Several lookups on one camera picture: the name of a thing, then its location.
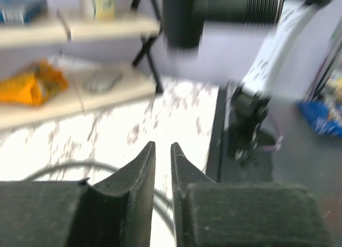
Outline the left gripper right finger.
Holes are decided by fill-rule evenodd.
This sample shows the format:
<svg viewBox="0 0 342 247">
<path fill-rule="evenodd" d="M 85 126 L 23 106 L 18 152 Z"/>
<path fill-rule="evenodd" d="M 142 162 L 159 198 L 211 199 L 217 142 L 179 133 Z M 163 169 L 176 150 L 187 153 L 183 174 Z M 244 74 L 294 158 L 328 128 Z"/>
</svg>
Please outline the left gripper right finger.
<svg viewBox="0 0 342 247">
<path fill-rule="evenodd" d="M 333 246 L 312 194 L 297 184 L 217 183 L 170 148 L 176 246 Z"/>
</svg>

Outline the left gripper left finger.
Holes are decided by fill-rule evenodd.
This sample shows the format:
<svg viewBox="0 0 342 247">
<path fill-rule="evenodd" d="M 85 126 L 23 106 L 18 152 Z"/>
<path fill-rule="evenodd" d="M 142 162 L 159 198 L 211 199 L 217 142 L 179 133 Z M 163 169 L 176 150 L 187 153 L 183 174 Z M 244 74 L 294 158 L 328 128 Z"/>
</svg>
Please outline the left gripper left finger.
<svg viewBox="0 0 342 247">
<path fill-rule="evenodd" d="M 1 246 L 149 246 L 156 146 L 90 185 L 1 182 Z"/>
</svg>

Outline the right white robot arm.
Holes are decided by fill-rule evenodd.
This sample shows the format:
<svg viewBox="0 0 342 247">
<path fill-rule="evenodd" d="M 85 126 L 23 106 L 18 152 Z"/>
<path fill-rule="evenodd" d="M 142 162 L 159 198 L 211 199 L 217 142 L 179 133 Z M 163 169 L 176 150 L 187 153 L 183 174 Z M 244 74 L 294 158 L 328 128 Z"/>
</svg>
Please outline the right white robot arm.
<svg viewBox="0 0 342 247">
<path fill-rule="evenodd" d="M 341 0 L 333 0 L 306 25 L 290 50 L 276 80 L 270 101 L 270 115 L 284 135 L 282 148 L 275 155 L 296 155 L 315 146 L 312 132 L 297 114 L 295 101 L 301 99 L 328 53 L 329 39 L 341 18 Z M 166 130 L 168 138 L 159 141 L 162 155 L 167 147 L 178 142 L 191 162 L 203 167 L 208 157 L 209 139 L 214 119 L 218 88 L 227 82 L 239 82 L 251 67 L 266 33 L 257 29 L 207 24 L 198 52 L 185 54 L 168 51 L 161 40 L 155 54 L 161 74 L 174 97 L 195 98 L 198 108 L 174 111 Z M 190 87 L 202 87 L 198 97 Z"/>
</svg>

